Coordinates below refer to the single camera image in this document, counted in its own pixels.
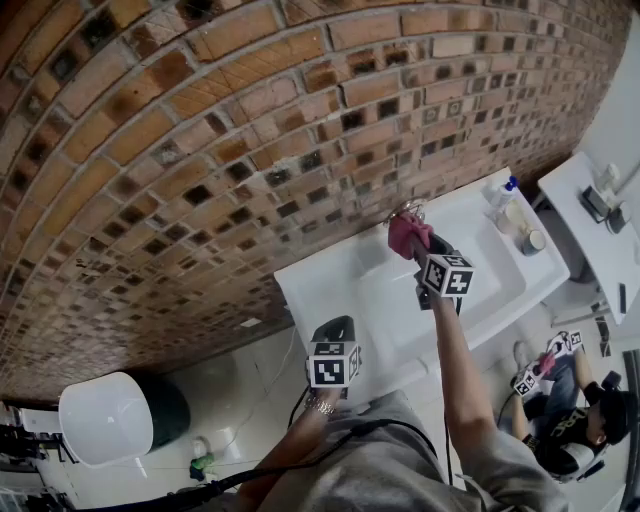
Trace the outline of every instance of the white wall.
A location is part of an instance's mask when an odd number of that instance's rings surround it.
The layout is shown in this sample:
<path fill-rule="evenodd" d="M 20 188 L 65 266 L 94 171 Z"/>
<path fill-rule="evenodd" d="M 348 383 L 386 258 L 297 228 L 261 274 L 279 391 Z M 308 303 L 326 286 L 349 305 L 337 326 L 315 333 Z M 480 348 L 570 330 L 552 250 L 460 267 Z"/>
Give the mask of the white wall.
<path fill-rule="evenodd" d="M 640 16 L 633 12 L 620 66 L 600 110 L 578 145 L 604 169 L 614 162 L 625 181 L 640 164 Z"/>

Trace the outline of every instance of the tile floor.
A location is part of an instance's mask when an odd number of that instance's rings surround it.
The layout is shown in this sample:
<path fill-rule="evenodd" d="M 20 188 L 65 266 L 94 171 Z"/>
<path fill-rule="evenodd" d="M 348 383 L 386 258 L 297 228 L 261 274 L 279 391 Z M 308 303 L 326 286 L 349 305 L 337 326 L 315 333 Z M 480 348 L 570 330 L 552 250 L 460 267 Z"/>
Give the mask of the tile floor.
<path fill-rule="evenodd" d="M 600 357 L 595 323 L 586 321 L 576 326 L 584 334 L 595 377 L 604 378 L 610 369 L 624 375 L 620 355 Z M 473 357 L 485 376 L 496 411 L 509 393 L 508 383 L 516 369 L 511 355 L 514 340 L 525 339 L 532 351 L 540 351 L 554 334 L 546 310 L 540 305 L 474 351 Z M 291 408 L 306 385 L 305 351 L 299 340 L 283 364 L 291 335 L 289 329 L 171 374 L 191 407 L 192 427 L 188 435 L 139 459 L 99 470 L 81 464 L 60 464 L 53 456 L 38 463 L 44 481 L 66 492 L 78 508 L 156 498 L 196 483 L 188 472 L 191 440 L 196 436 L 206 439 L 215 454 L 218 478 L 252 468 L 284 434 Z M 273 382 L 281 367 L 282 374 Z M 436 446 L 441 463 L 446 464 L 443 401 L 437 372 L 410 384 L 404 391 Z M 565 486 L 576 510 L 601 511 L 620 492 L 628 449 L 627 439 L 626 443 L 609 449 L 607 467 L 588 484 Z M 454 472 L 459 471 L 453 450 L 452 463 Z"/>

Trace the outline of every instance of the fiducial marker cube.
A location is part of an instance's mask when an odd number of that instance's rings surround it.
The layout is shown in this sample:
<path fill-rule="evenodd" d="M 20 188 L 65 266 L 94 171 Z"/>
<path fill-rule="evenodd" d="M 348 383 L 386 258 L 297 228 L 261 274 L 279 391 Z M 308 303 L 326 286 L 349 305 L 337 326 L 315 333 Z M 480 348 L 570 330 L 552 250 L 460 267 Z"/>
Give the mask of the fiducial marker cube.
<path fill-rule="evenodd" d="M 440 297 L 464 297 L 469 293 L 474 271 L 464 256 L 429 254 L 421 280 Z"/>
<path fill-rule="evenodd" d="M 311 345 L 309 382 L 312 388 L 348 387 L 360 368 L 358 344 L 351 342 L 317 342 Z"/>

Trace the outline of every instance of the gray shirt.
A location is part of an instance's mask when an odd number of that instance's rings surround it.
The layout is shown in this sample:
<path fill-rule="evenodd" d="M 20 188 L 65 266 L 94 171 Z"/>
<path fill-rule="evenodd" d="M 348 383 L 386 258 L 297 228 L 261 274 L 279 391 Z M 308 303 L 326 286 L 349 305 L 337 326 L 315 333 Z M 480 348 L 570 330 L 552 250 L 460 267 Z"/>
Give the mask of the gray shirt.
<path fill-rule="evenodd" d="M 364 415 L 342 413 L 332 418 L 326 442 L 314 453 L 324 451 L 354 425 L 378 418 L 420 426 L 404 394 L 392 393 L 374 401 Z M 387 426 L 349 441 L 313 468 L 285 473 L 258 510 L 571 510 L 558 484 L 515 438 L 496 429 L 472 453 L 461 455 L 467 490 L 444 483 L 438 460 L 418 434 Z"/>

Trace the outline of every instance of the sink basin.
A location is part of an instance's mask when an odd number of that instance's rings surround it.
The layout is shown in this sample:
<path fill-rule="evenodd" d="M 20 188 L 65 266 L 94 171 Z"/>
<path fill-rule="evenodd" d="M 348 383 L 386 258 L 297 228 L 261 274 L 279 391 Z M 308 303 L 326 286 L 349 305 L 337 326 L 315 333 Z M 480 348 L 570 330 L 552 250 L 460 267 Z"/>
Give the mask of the sink basin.
<path fill-rule="evenodd" d="M 505 168 L 424 205 L 426 221 L 476 267 L 460 320 L 470 349 L 505 329 L 569 277 L 544 226 L 518 191 L 525 218 L 546 248 L 524 256 L 487 217 L 485 196 L 505 183 Z M 354 319 L 363 365 L 346 407 L 370 401 L 439 367 L 433 312 L 421 311 L 418 265 L 387 246 L 377 225 L 275 273 L 308 348 L 315 329 L 341 315 Z"/>
<path fill-rule="evenodd" d="M 427 217 L 435 232 L 477 268 L 460 311 L 465 331 L 482 322 L 497 322 L 501 309 L 526 288 L 499 231 L 487 216 L 472 213 L 486 206 L 484 197 L 475 194 L 449 202 Z M 386 244 L 386 227 L 381 236 L 372 235 L 361 239 L 362 250 L 358 251 L 364 269 L 357 283 L 358 305 L 377 350 L 385 359 L 404 364 L 436 348 L 435 320 L 433 314 L 420 310 L 416 300 L 416 263 L 399 257 L 386 245 L 375 250 L 384 259 L 367 257 L 374 253 L 372 245 Z"/>

